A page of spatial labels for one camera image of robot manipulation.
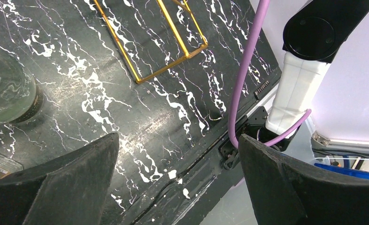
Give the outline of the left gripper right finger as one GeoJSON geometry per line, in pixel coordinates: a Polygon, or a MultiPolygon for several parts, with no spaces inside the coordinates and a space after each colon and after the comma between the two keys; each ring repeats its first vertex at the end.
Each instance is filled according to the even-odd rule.
{"type": "Polygon", "coordinates": [[[369,225],[369,180],[332,172],[242,135],[238,152],[260,225],[369,225]]]}

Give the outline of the clear tall glass bottle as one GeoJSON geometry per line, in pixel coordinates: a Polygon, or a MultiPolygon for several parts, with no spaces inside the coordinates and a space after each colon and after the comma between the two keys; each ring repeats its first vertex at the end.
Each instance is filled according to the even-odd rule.
{"type": "Polygon", "coordinates": [[[0,49],[0,125],[29,120],[43,103],[44,93],[34,76],[13,55],[0,49]]]}

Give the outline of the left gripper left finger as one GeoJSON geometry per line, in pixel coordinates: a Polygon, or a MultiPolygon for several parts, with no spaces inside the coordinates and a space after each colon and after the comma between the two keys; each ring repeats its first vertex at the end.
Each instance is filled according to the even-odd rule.
{"type": "Polygon", "coordinates": [[[109,133],[0,179],[0,225],[97,225],[119,152],[109,133]]]}

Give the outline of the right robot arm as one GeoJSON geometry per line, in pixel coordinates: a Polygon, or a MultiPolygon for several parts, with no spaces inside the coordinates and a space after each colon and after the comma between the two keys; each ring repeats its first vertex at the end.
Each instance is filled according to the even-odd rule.
{"type": "Polygon", "coordinates": [[[312,133],[327,146],[369,147],[369,0],[253,0],[240,71],[266,37],[281,70],[267,121],[269,142],[312,110],[312,133]]]}

